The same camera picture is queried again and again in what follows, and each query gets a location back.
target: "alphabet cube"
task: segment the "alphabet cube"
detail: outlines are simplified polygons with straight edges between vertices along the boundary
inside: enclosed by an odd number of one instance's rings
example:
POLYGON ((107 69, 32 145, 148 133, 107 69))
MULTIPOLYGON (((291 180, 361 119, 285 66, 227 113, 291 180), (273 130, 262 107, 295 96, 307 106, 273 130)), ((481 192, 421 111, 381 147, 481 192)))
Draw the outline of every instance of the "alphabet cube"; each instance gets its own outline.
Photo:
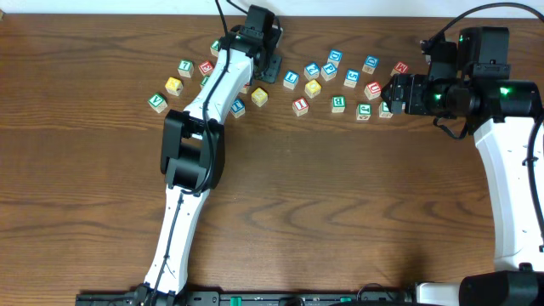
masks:
POLYGON ((384 102, 380 104, 380 118, 391 118, 393 114, 389 111, 388 105, 384 102))
POLYGON ((358 71, 348 69, 348 73, 346 74, 346 79, 343 81, 343 85, 354 88, 357 85, 357 81, 359 81, 359 75, 360 74, 358 71))
POLYGON ((240 92, 243 93, 243 94, 247 94, 248 89, 249 89, 249 83, 244 85, 244 87, 240 89, 240 92))
POLYGON ((346 110, 346 97, 335 96, 331 101, 332 112, 344 112, 346 110))
POLYGON ((357 120, 368 120, 372 115, 372 105, 359 104, 357 105, 357 120))
POLYGON ((391 77, 399 73, 406 73, 407 71, 408 71, 408 65, 403 62, 398 62, 397 65, 395 65, 395 67, 391 71, 391 77))
POLYGON ((209 76, 213 72, 213 65, 212 65, 212 63, 210 63, 209 60, 207 60, 204 63, 198 65, 198 70, 201 71, 201 74, 203 76, 209 76))
POLYGON ((195 67, 193 66, 193 62, 191 62, 190 60, 182 59, 179 62, 178 72, 180 76, 192 78, 194 71, 195 67))
POLYGON ((325 81, 332 80, 337 75, 338 69, 333 63, 325 64, 321 68, 321 76, 325 79, 325 81))
POLYGON ((333 49, 329 53, 329 59, 326 62, 327 63, 333 63, 334 66, 338 68, 338 65, 340 65, 340 60, 341 59, 342 59, 342 52, 333 49))
POLYGON ((304 92, 309 96, 310 99, 313 99, 321 92, 321 85, 316 81, 312 80, 306 83, 304 87, 304 92))
POLYGON ((375 99, 382 94, 382 88, 378 82, 372 82, 366 85, 365 95, 368 99, 375 99))
POLYGON ((377 63, 380 62, 380 59, 372 55, 368 55, 365 60, 365 65, 363 66, 363 72, 368 74, 373 74, 374 70, 377 67, 377 63))
POLYGON ((319 75, 320 67, 316 63, 307 65, 306 68, 304 68, 304 76, 308 79, 308 81, 316 79, 319 75))
POLYGON ((235 102, 230 107, 230 113, 235 118, 244 115, 246 113, 246 106, 244 105, 244 102, 236 98, 235 102))
POLYGON ((286 77, 283 78, 283 86, 289 89, 295 89, 298 84, 298 74, 293 71, 288 71, 286 77))
POLYGON ((308 112, 309 105, 308 102, 306 102, 306 99, 300 98, 292 103, 292 109, 295 111, 297 116, 301 116, 308 112))
POLYGON ((219 56, 219 41, 215 41, 210 46, 210 51, 212 52, 213 56, 219 56))
POLYGON ((165 88, 167 89, 169 94, 179 96, 181 94, 181 90, 184 88, 184 84, 181 82, 181 80, 170 77, 165 88))
POLYGON ((258 107, 263 106, 268 100, 269 100, 269 95, 261 88, 255 89, 255 91, 252 93, 252 101, 258 107))
POLYGON ((201 82, 201 89, 203 89, 204 86, 206 86, 207 80, 209 78, 210 78, 210 76, 204 76, 204 78, 202 79, 202 82, 201 82))
POLYGON ((157 113, 161 113, 161 111, 164 111, 168 107, 167 101, 158 93, 155 93, 147 103, 149 103, 151 108, 157 113))

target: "green light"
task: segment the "green light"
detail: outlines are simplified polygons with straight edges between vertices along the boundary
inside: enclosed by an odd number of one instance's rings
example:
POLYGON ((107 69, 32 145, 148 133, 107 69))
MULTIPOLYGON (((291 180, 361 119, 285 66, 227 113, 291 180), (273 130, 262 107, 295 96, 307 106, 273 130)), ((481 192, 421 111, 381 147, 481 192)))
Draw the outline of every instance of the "green light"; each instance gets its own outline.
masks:
POLYGON ((501 88, 501 94, 502 95, 507 95, 510 93, 510 88, 501 88))

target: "brown wooden surface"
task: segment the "brown wooden surface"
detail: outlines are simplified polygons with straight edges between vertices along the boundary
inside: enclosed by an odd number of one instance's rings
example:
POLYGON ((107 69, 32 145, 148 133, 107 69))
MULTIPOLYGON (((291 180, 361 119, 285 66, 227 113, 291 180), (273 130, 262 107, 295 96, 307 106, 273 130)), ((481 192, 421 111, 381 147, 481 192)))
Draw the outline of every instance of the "brown wooden surface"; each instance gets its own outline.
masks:
MULTIPOLYGON (((228 18, 230 26, 242 18, 228 18)), ((283 18, 278 53, 296 90, 260 84, 226 122, 226 159, 204 206, 189 282, 243 290, 356 290, 365 283, 460 281, 492 270, 489 192, 472 138, 449 139, 417 116, 355 120, 364 84, 398 60, 426 73, 418 42, 446 19, 283 18), (337 77, 295 117, 303 67, 344 52, 337 77), (368 54, 374 76, 343 86, 368 54), (330 112, 345 94, 343 114, 330 112)), ((544 85, 544 27, 509 26, 513 78, 544 85)), ((0 22, 0 304, 70 305, 80 291, 124 291, 150 266, 165 194, 162 121, 146 100, 165 93, 180 59, 216 58, 218 17, 7 15, 0 22)), ((182 110, 201 76, 184 79, 182 110)))

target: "red and white letter cube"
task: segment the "red and white letter cube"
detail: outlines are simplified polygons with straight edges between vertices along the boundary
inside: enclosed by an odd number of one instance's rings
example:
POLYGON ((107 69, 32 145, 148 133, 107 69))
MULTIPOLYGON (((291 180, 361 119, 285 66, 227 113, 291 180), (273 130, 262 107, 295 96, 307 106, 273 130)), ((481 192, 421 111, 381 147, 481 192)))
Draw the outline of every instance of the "red and white letter cube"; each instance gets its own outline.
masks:
POLYGON ((378 82, 372 82, 366 85, 365 94, 368 99, 375 99, 382 94, 382 88, 378 82))
POLYGON ((213 65, 212 65, 212 63, 210 63, 209 60, 207 60, 204 63, 198 65, 198 70, 201 71, 201 74, 203 76, 209 76, 213 72, 213 65))
POLYGON ((304 115, 308 112, 308 102, 306 102, 306 99, 300 98, 292 103, 292 109, 295 111, 295 114, 297 116, 304 115))
POLYGON ((393 68, 393 71, 391 71, 391 77, 399 73, 406 73, 407 71, 408 65, 403 62, 398 62, 397 65, 393 68))

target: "white wall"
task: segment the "white wall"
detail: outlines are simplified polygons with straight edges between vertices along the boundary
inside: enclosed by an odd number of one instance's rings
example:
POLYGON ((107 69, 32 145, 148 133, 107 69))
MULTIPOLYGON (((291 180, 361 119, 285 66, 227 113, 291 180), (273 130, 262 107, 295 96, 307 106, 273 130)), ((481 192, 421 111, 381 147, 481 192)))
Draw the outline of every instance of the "white wall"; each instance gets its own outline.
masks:
MULTIPOLYGON (((264 6, 278 15, 453 17, 492 0, 234 0, 264 6)), ((517 0, 544 12, 543 0, 517 0)), ((225 14, 240 12, 221 0, 225 14)), ((214 0, 0 0, 6 13, 217 14, 214 0)), ((527 18, 516 8, 492 8, 473 17, 527 18)))

